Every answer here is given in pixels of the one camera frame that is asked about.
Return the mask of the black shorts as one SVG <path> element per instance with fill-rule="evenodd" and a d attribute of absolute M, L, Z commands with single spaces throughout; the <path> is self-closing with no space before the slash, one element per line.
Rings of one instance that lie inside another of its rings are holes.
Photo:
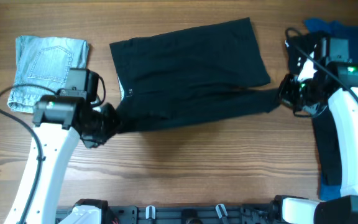
<path fill-rule="evenodd" d="M 269 113 L 277 92 L 249 18 L 110 44 L 120 133 Z"/>

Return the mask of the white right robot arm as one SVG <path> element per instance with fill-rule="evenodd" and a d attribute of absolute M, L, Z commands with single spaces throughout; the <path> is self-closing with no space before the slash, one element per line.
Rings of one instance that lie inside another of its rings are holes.
<path fill-rule="evenodd" d="M 316 70 L 306 66 L 300 75 L 288 74 L 279 99 L 294 110 L 320 108 L 331 112 L 341 160 L 339 198 L 317 202 L 282 197 L 275 218 L 286 223 L 358 223 L 358 65 L 331 62 Z"/>

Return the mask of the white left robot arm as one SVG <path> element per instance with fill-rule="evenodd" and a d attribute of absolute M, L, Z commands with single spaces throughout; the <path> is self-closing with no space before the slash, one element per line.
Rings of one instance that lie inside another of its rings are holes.
<path fill-rule="evenodd" d="M 6 223 L 54 223 L 68 162 L 79 142 L 98 147 L 119 126 L 114 107 L 82 97 L 44 95 L 35 104 L 32 144 Z"/>

